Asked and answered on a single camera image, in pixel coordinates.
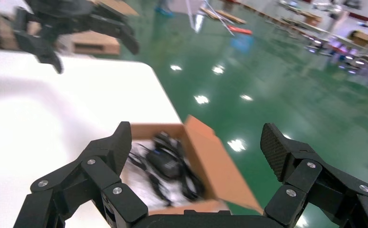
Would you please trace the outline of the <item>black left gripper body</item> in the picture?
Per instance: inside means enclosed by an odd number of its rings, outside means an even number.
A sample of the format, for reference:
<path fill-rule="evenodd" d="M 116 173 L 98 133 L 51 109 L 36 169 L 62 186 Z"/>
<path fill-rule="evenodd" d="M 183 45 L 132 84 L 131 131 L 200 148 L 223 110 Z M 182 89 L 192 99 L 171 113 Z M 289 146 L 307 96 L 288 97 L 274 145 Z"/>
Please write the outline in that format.
<path fill-rule="evenodd" d="M 33 14 L 28 18 L 41 25 L 36 36 L 54 42 L 59 36 L 89 30 L 93 3 L 89 0 L 28 0 Z"/>

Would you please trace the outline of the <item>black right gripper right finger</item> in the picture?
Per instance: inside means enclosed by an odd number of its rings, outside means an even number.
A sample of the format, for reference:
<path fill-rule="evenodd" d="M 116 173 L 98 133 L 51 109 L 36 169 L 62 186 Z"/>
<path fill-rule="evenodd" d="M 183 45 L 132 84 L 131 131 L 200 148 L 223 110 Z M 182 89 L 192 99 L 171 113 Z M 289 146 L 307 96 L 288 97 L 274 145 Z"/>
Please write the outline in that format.
<path fill-rule="evenodd" d="M 368 228 L 368 183 L 326 163 L 307 143 L 263 125 L 260 148 L 281 187 L 264 216 L 293 228 L 306 206 L 318 207 L 340 228 Z"/>

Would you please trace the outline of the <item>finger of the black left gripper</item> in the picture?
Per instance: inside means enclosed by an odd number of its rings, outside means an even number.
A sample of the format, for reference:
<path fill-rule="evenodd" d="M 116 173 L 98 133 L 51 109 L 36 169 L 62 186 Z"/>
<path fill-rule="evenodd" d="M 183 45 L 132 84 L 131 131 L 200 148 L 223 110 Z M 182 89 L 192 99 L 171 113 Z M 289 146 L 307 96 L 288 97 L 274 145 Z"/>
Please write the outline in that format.
<path fill-rule="evenodd" d="M 133 28 L 122 13 L 105 4 L 94 6 L 89 16 L 90 30 L 120 40 L 134 55 L 139 53 L 139 42 Z"/>
<path fill-rule="evenodd" d="M 51 43 L 40 35 L 31 35 L 27 31 L 28 22 L 32 14 L 24 8 L 16 8 L 13 20 L 13 34 L 19 48 L 22 51 L 33 54 L 37 61 L 42 64 L 50 64 L 58 74 L 63 73 L 62 64 L 56 55 Z"/>

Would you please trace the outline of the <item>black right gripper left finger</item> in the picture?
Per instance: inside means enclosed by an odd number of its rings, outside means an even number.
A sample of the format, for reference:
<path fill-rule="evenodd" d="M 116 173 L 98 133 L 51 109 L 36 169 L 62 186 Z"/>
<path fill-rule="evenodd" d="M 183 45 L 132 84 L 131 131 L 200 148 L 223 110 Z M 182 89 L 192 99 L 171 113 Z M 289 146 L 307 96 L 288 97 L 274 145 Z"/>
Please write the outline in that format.
<path fill-rule="evenodd" d="M 110 227 L 134 227 L 149 211 L 120 177 L 131 147 L 129 122 L 91 141 L 74 161 L 31 184 L 14 226 L 63 228 L 81 205 L 92 202 Z"/>

